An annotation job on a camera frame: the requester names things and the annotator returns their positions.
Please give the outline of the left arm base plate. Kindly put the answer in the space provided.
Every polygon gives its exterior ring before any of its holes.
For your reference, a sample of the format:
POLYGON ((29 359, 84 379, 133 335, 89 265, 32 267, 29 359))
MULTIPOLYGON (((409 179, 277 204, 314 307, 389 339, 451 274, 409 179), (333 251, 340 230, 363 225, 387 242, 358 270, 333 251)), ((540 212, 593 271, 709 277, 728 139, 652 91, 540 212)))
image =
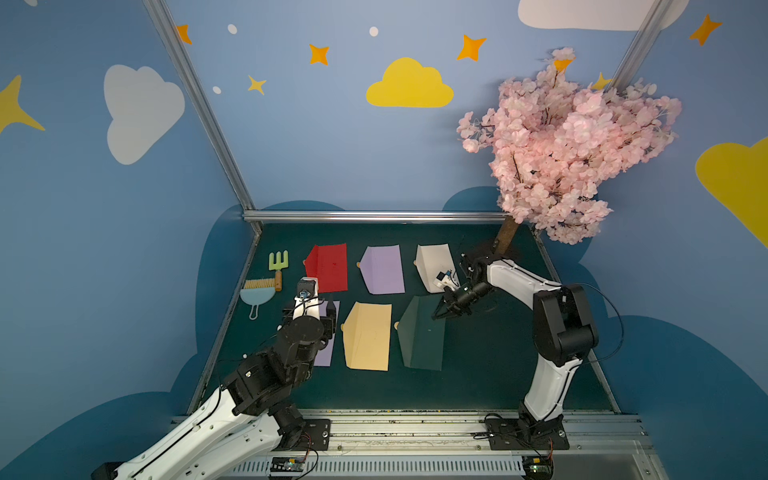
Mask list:
POLYGON ((294 428, 283 436, 279 450, 327 451, 330 443, 332 421, 330 419, 305 420, 301 429, 294 428))

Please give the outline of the lilac envelope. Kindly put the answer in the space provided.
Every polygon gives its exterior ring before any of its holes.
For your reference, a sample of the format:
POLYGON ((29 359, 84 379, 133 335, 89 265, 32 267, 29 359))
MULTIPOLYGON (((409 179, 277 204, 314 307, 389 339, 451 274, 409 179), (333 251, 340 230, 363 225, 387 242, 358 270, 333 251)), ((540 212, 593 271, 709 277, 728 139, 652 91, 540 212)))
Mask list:
POLYGON ((399 245, 368 246, 358 262, 358 268, 370 294, 393 295, 405 293, 399 245))
MULTIPOLYGON (((319 306, 319 313, 320 313, 321 316, 326 316, 327 315, 327 307, 328 307, 328 305, 329 305, 329 302, 328 301, 324 301, 319 306)), ((315 367, 330 367, 331 366, 332 357, 333 357, 334 342, 335 342, 335 335, 332 335, 331 339, 328 341, 327 346, 317 353, 317 355, 315 357, 315 362, 314 362, 314 366, 315 367)))

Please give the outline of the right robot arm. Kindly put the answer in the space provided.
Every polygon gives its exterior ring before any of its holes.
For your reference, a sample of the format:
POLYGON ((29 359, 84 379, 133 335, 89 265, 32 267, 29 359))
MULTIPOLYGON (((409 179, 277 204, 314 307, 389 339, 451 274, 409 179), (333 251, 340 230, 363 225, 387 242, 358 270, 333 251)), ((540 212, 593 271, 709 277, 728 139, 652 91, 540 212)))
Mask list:
POLYGON ((464 285, 444 287, 433 319, 469 315, 471 306, 493 290, 511 295, 533 313, 538 359, 531 387, 518 419, 498 419, 491 436, 511 448, 567 449, 564 401, 578 368, 599 343, 587 293, 580 285, 547 280, 498 255, 470 262, 466 272, 464 285))

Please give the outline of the tan kraft envelope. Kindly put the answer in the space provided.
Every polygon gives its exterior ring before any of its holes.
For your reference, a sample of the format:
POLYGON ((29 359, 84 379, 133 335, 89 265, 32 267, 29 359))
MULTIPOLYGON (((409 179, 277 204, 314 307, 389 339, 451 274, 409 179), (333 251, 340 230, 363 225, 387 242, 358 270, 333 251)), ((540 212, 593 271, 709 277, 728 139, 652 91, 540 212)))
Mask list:
POLYGON ((387 371, 391 330, 391 304, 356 302, 341 325, 346 366, 387 371))

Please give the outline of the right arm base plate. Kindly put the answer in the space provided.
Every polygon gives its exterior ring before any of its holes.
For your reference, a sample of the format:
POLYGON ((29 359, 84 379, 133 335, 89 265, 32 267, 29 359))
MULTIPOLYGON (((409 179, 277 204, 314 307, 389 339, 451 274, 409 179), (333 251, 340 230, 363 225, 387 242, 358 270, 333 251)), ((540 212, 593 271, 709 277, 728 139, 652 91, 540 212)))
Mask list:
POLYGON ((534 422, 527 418, 484 420, 490 448, 496 450, 565 451, 570 443, 562 423, 563 417, 534 422))

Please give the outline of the dark green envelope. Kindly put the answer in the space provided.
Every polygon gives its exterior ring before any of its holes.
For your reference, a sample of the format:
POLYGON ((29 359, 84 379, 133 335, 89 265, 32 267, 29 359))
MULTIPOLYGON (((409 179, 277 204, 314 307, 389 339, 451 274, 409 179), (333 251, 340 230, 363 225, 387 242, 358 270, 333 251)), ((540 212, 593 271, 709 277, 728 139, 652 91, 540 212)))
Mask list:
POLYGON ((395 323, 403 363, 407 368, 441 371, 445 320, 433 319, 441 295, 414 296, 395 323))

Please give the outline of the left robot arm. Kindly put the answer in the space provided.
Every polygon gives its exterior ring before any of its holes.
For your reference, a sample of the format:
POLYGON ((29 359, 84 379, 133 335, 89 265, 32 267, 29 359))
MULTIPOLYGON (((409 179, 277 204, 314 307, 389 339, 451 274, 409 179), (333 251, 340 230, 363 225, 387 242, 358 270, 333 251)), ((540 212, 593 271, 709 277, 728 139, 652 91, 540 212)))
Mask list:
POLYGON ((297 299, 272 345, 242 360, 193 414, 143 453, 106 462, 94 479, 213 479, 258 451, 293 447, 305 421, 292 392, 335 333, 331 302, 297 299))

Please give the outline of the red envelope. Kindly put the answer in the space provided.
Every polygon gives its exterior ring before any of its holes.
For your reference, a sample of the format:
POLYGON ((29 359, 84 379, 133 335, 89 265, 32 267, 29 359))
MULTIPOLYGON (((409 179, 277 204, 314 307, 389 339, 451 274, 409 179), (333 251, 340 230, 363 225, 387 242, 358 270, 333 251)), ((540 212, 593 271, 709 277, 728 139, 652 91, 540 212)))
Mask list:
POLYGON ((317 279, 319 293, 348 290, 346 244, 314 246, 303 264, 306 276, 317 279))

